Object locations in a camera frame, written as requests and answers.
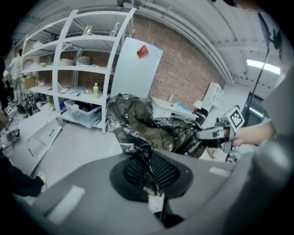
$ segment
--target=ceiling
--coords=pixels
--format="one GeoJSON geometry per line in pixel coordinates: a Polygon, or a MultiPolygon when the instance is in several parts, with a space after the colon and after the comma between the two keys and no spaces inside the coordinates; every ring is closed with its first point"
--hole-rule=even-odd
{"type": "MultiPolygon", "coordinates": [[[[128,11],[119,7],[120,4],[117,0],[41,0],[20,21],[12,35],[14,45],[19,45],[26,34],[67,16],[73,9],[128,11]]],[[[135,0],[135,6],[136,14],[167,25],[195,44],[227,83],[254,87],[260,69],[248,67],[247,59],[264,61],[266,56],[266,44],[255,12],[230,7],[221,0],[215,3],[210,0],[135,0]]],[[[278,30],[270,16],[263,16],[271,32],[278,30]]],[[[273,45],[267,62],[280,66],[278,51],[273,45]]],[[[265,71],[257,86],[259,96],[265,98],[277,79],[277,74],[265,71]]]]}

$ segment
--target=yellow bottle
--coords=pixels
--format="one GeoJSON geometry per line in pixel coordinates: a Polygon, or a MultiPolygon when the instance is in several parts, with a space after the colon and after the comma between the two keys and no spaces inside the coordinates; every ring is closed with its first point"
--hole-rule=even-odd
{"type": "Polygon", "coordinates": [[[93,87],[93,99],[97,99],[98,98],[98,84],[95,83],[95,86],[93,87]]]}

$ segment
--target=white board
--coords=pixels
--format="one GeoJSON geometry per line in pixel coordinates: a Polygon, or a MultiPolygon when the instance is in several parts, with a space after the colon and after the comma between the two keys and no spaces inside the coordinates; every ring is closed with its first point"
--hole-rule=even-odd
{"type": "Polygon", "coordinates": [[[127,93],[147,98],[163,50],[148,43],[126,38],[115,68],[110,96],[127,93]],[[139,59],[137,51],[145,45],[149,54],[139,59]]]}

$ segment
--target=black mesh grille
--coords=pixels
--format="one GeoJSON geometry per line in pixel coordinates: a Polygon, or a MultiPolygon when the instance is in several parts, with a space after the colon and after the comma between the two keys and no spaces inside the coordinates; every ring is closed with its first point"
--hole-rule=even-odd
{"type": "MultiPolygon", "coordinates": [[[[132,161],[124,168],[124,177],[133,185],[144,185],[144,172],[142,161],[132,161]]],[[[153,175],[160,187],[174,183],[180,176],[180,171],[163,158],[152,154],[150,166],[153,175]]]]}

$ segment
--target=shelving unit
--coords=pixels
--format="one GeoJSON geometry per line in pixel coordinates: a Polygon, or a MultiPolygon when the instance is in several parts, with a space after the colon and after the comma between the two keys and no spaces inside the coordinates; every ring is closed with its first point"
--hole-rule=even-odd
{"type": "MultiPolygon", "coordinates": [[[[55,21],[48,24],[34,34],[27,36],[23,48],[25,49],[28,40],[41,41],[43,45],[33,48],[23,54],[23,59],[27,56],[44,56],[50,53],[54,53],[53,65],[50,67],[38,67],[33,66],[25,70],[22,73],[39,72],[39,71],[52,71],[52,90],[48,90],[48,87],[32,87],[30,91],[43,93],[46,95],[52,95],[55,103],[55,110],[58,113],[59,100],[58,98],[72,99],[76,101],[87,102],[91,104],[102,106],[102,120],[95,124],[95,127],[101,128],[102,133],[105,134],[107,128],[106,119],[106,102],[110,97],[107,93],[109,77],[112,72],[113,60],[116,54],[118,54],[123,46],[126,36],[131,37],[133,30],[133,14],[136,8],[132,8],[130,12],[120,11],[93,11],[78,14],[78,10],[73,10],[66,18],[55,21]],[[115,23],[119,22],[119,31],[115,37],[105,36],[109,34],[114,27],[115,23]],[[92,26],[93,34],[103,35],[82,35],[86,26],[92,26]],[[49,41],[52,34],[56,34],[55,41],[49,41]],[[77,56],[82,54],[83,50],[93,50],[109,53],[109,59],[107,67],[96,68],[91,66],[59,66],[60,54],[67,50],[76,50],[77,56]],[[73,71],[85,71],[91,73],[104,74],[103,92],[99,95],[98,99],[93,99],[92,94],[80,94],[76,96],[78,92],[77,73],[74,72],[73,88],[70,88],[66,93],[61,94],[58,92],[58,71],[59,70],[73,70],[73,71]]],[[[73,120],[67,112],[61,115],[61,118],[71,122],[77,122],[73,120]]]]}

